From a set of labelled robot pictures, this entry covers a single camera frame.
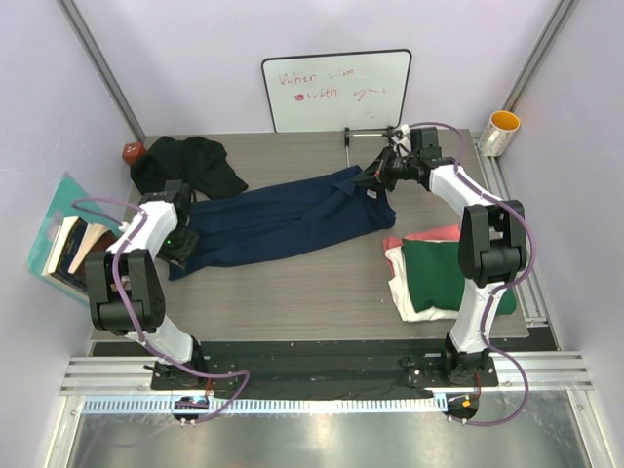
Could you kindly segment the navy blue t shirt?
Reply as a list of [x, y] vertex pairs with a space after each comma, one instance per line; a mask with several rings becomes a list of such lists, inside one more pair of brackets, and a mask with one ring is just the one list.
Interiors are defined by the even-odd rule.
[[324, 249], [394, 226], [396, 212], [383, 192], [353, 183], [358, 166], [329, 175], [268, 186], [197, 203], [189, 228], [198, 235], [180, 280], [205, 267], [234, 267]]

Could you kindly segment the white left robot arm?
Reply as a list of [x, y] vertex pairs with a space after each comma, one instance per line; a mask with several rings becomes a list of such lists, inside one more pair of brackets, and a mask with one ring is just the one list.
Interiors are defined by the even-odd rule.
[[185, 388], [200, 387], [208, 366], [198, 340], [181, 331], [166, 313], [166, 299], [155, 267], [160, 258], [183, 271], [198, 242], [190, 230], [194, 190], [169, 180], [146, 193], [121, 237], [103, 252], [86, 257], [87, 292], [96, 330], [126, 337], [157, 358], [151, 369]]

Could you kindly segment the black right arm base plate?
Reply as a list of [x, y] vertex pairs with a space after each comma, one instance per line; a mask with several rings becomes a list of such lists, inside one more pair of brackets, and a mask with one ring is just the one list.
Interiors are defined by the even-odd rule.
[[407, 373], [407, 386], [414, 389], [459, 388], [481, 386], [497, 387], [499, 379], [493, 358], [477, 358], [466, 361], [461, 358], [458, 364], [440, 354], [416, 354], [403, 357], [399, 361]]

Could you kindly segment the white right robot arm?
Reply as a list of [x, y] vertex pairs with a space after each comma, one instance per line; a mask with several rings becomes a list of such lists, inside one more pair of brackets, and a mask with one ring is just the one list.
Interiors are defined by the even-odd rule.
[[464, 292], [437, 368], [447, 384], [467, 386], [488, 368], [496, 308], [527, 266], [527, 230], [520, 202], [494, 196], [457, 159], [443, 155], [439, 127], [426, 122], [389, 128], [387, 145], [355, 182], [380, 192], [413, 180], [460, 215], [458, 266]]

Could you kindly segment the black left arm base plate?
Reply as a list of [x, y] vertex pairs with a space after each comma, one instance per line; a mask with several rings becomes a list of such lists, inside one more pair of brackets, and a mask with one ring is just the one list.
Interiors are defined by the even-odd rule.
[[206, 366], [198, 370], [191, 366], [192, 373], [181, 370], [172, 364], [156, 361], [143, 368], [151, 373], [150, 388], [152, 390], [233, 390], [242, 380], [242, 376], [233, 372], [226, 374], [212, 373], [208, 376]]

